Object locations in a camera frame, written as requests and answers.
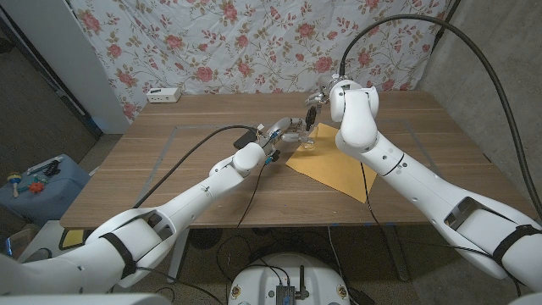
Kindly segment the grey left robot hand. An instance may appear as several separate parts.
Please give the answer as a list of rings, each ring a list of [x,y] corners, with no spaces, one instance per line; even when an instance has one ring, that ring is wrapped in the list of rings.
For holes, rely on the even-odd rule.
[[[257,144],[265,152],[265,163],[269,164],[279,159],[280,151],[275,145],[280,141],[299,142],[309,147],[314,146],[315,140],[310,137],[312,126],[313,123],[308,123],[302,118],[284,117],[269,127],[267,131],[259,131]]]

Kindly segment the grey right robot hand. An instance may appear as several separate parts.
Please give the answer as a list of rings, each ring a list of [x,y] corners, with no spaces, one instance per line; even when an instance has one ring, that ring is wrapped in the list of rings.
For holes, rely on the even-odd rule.
[[[339,74],[321,75],[318,77],[318,90],[305,100],[306,107],[321,107],[329,102],[331,88],[340,80]]]

